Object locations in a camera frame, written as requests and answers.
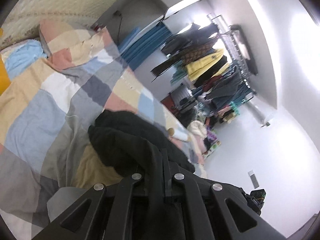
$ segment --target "black cable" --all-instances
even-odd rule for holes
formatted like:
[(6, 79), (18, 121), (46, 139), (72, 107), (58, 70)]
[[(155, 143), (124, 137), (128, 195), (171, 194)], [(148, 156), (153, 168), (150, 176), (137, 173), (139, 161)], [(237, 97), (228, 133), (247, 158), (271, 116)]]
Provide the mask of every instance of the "black cable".
[(118, 30), (118, 38), (117, 38), (117, 40), (118, 40), (117, 44), (118, 45), (119, 45), (119, 35), (120, 35), (121, 23), (122, 23), (122, 19), (123, 19), (122, 15), (120, 15), (120, 17), (121, 17), (121, 19), (120, 19), (119, 30)]

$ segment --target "red garment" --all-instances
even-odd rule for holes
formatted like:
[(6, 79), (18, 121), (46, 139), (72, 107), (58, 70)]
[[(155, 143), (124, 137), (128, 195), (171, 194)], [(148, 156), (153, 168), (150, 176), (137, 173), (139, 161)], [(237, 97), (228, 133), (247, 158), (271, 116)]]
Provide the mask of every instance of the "red garment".
[(202, 91), (203, 92), (208, 92), (212, 87), (213, 87), (213, 83), (215, 81), (217, 81), (218, 79), (222, 78), (221, 75), (218, 75), (218, 76), (214, 76), (212, 78), (209, 79), (209, 81), (207, 82), (207, 84), (205, 84), (202, 88)]

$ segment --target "orange object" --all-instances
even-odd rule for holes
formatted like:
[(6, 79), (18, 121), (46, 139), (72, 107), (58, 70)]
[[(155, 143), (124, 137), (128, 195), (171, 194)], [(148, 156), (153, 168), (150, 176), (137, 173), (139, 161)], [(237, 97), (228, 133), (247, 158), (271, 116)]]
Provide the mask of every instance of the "orange object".
[(10, 86), (10, 79), (0, 55), (0, 95)]

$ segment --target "patchwork blanket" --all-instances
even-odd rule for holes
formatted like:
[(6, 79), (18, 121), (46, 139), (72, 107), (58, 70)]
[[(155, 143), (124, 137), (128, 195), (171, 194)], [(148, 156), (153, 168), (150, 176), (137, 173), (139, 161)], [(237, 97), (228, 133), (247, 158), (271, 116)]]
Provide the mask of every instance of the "patchwork blanket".
[[(188, 133), (135, 78), (106, 29), (38, 59), (0, 97), (0, 214), (18, 240), (48, 225), (46, 204), (60, 187), (122, 179), (89, 142), (88, 127), (103, 109), (131, 111), (166, 135)], [(172, 140), (203, 164), (194, 140)]]

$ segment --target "silver screw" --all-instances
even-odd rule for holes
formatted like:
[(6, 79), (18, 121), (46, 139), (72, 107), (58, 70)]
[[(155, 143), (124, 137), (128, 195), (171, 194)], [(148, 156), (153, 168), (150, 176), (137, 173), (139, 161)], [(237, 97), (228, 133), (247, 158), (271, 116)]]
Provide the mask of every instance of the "silver screw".
[(220, 191), (220, 190), (222, 190), (222, 185), (219, 183), (215, 183), (212, 185), (212, 188), (216, 191)]
[(184, 175), (183, 175), (182, 173), (176, 173), (176, 174), (174, 175), (174, 177), (175, 177), (177, 180), (182, 180), (182, 179), (184, 179)]
[(95, 190), (102, 190), (103, 189), (103, 184), (102, 183), (97, 183), (93, 186)]
[(132, 176), (131, 176), (133, 179), (136, 179), (136, 180), (138, 180), (138, 179), (141, 179), (141, 174), (140, 173), (135, 173), (135, 174), (132, 174)]

